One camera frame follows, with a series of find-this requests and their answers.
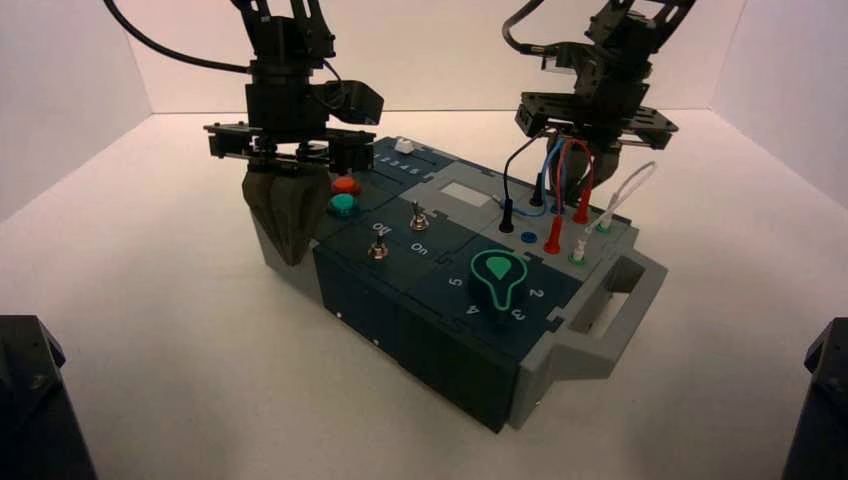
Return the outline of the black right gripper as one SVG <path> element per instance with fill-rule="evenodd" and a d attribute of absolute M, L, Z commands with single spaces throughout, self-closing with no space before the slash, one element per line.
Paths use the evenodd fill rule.
<path fill-rule="evenodd" d="M 596 143 L 593 156 L 587 142 L 566 141 L 564 186 L 597 188 L 618 169 L 620 136 L 636 137 L 637 146 L 664 149 L 679 131 L 661 112 L 642 105 L 647 90 L 640 71 L 588 62 L 577 69 L 572 93 L 522 93 L 515 120 L 528 137 L 546 127 L 561 125 Z"/>

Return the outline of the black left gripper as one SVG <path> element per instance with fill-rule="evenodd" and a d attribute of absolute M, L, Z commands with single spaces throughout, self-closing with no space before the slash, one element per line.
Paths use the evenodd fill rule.
<path fill-rule="evenodd" d="M 334 117 L 352 125 L 378 123 L 378 93 L 356 80 L 323 84 L 246 86 L 247 121 L 206 125 L 214 157 L 244 159 L 253 165 L 293 170 L 300 164 L 335 174 L 373 168 L 375 134 L 331 128 Z M 296 219 L 291 236 L 282 208 L 293 178 L 249 168 L 242 193 L 268 240 L 288 266 L 302 260 L 330 198 L 327 170 L 310 171 L 297 183 Z"/>

